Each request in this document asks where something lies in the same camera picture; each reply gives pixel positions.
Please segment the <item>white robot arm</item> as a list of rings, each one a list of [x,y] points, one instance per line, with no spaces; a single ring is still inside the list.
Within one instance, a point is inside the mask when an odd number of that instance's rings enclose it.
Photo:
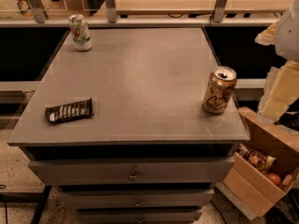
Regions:
[[[274,46],[284,61],[267,74],[259,113],[277,121],[299,99],[299,0],[294,0],[280,19],[255,37],[259,45]]]

